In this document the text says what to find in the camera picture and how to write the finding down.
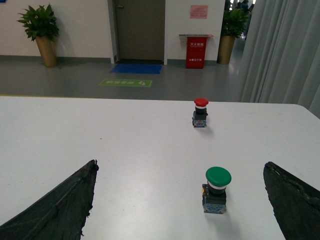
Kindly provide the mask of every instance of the green leaves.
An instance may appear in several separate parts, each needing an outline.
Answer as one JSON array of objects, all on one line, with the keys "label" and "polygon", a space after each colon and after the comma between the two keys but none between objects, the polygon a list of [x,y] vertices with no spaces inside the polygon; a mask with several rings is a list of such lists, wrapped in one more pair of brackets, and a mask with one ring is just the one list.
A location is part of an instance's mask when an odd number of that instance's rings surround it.
[{"label": "green leaves", "polygon": [[221,35],[239,38],[241,33],[246,29],[247,15],[248,12],[244,12],[241,9],[225,11],[223,14]]},{"label": "green leaves", "polygon": [[32,41],[36,37],[47,37],[51,41],[54,41],[54,37],[59,36],[59,28],[56,23],[57,18],[50,4],[46,9],[41,5],[37,9],[29,6],[25,11],[26,13],[19,13],[22,17],[17,21],[23,24],[28,38],[31,38]]}]

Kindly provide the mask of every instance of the fire extinguisher cabinet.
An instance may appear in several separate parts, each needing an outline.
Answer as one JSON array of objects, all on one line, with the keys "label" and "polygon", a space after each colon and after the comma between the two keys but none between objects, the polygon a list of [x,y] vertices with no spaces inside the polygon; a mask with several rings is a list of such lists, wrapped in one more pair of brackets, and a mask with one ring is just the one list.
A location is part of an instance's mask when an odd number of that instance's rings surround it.
[{"label": "fire extinguisher cabinet", "polygon": [[205,66],[207,34],[180,34],[187,37],[185,67],[187,69],[203,69]]}]

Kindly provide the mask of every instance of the gold plant pot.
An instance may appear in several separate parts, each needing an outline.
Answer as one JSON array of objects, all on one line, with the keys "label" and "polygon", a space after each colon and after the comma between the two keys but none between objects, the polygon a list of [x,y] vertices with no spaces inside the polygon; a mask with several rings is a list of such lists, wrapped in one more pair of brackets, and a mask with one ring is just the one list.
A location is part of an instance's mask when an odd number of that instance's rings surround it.
[{"label": "gold plant pot", "polygon": [[219,50],[218,50],[218,64],[229,64],[232,49],[234,48],[235,37],[222,36],[220,38]]},{"label": "gold plant pot", "polygon": [[36,37],[36,44],[38,45],[38,49],[40,51],[40,55],[42,57],[43,63],[46,67],[54,67],[58,65],[58,59],[55,51],[55,47],[52,41],[50,41],[47,37]]}]

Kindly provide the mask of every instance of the tiled floor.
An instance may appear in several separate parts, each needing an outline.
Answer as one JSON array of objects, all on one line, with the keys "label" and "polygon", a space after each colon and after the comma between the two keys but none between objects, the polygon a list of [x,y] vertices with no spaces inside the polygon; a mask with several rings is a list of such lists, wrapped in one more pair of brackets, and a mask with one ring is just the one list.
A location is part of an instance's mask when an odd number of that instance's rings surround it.
[{"label": "tiled floor", "polygon": [[[160,74],[109,73],[105,63],[60,63],[47,68],[39,61],[0,60],[0,95],[234,102],[245,40],[236,39],[229,65],[204,69],[164,65]],[[152,80],[151,87],[101,86],[103,79]]]}]

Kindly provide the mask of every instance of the blue floor mat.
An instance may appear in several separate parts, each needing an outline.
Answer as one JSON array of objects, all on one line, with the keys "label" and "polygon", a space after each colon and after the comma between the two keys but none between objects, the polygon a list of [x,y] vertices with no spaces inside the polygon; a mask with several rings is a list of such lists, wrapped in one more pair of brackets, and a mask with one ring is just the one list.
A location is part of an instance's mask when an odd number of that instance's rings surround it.
[{"label": "blue floor mat", "polygon": [[162,65],[158,64],[117,64],[110,73],[117,74],[160,74]]}]

